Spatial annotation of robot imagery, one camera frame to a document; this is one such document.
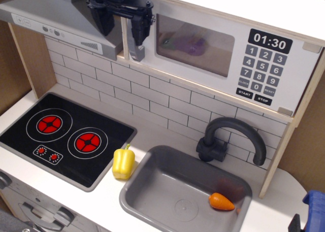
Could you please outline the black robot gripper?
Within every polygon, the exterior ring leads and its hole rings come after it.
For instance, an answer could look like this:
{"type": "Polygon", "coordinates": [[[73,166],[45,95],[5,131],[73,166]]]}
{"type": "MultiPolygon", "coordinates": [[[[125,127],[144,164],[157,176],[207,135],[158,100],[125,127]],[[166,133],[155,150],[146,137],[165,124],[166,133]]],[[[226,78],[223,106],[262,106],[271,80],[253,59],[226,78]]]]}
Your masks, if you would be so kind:
{"type": "Polygon", "coordinates": [[[150,34],[153,22],[153,2],[150,0],[87,0],[100,33],[107,36],[114,28],[113,15],[131,20],[136,46],[141,46],[150,34]]]}

